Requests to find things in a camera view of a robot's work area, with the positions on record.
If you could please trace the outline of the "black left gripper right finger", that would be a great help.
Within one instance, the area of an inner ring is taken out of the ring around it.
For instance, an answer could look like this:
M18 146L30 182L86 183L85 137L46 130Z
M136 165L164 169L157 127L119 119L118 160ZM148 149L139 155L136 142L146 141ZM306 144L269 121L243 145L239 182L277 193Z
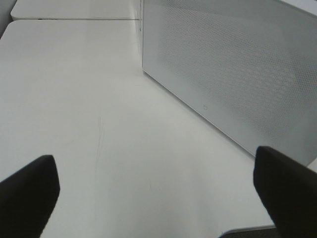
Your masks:
M257 148L254 187L282 238L317 236L317 174L281 152Z

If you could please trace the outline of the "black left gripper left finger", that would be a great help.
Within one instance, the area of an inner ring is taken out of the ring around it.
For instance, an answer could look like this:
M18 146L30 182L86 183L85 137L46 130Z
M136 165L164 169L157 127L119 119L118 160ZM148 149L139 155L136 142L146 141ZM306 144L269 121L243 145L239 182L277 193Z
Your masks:
M52 155L43 155L0 182L0 236L39 238L60 193Z

